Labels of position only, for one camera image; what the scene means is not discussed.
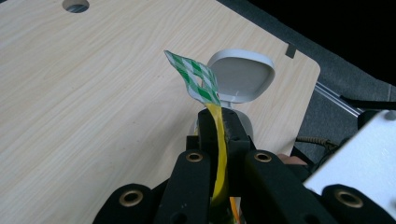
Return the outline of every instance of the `light wood tabletop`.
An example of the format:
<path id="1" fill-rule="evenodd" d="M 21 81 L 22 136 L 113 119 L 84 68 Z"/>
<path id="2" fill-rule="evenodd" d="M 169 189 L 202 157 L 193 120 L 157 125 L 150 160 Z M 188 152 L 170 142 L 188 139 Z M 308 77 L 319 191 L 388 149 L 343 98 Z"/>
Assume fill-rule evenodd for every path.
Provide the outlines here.
<path id="1" fill-rule="evenodd" d="M 117 188 L 172 172 L 203 105 L 163 51 L 207 63 L 221 49 L 271 58 L 253 102 L 255 145 L 289 153 L 318 64 L 215 0 L 0 5 L 0 223 L 92 223 Z"/>

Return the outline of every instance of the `yellow strip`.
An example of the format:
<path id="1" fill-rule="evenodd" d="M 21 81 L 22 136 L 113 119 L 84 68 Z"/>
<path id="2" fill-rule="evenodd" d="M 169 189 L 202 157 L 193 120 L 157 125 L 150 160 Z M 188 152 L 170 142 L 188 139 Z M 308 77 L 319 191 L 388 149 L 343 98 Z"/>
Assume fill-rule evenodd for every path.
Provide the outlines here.
<path id="1" fill-rule="evenodd" d="M 221 106 L 214 104 L 205 104 L 210 114 L 216 123 L 218 130 L 218 143 L 219 143 L 219 162 L 216 177 L 215 188 L 213 190 L 212 204 L 216 206 L 228 198 L 228 184 L 227 184 L 227 149 L 224 138 L 224 125 L 221 113 Z"/>

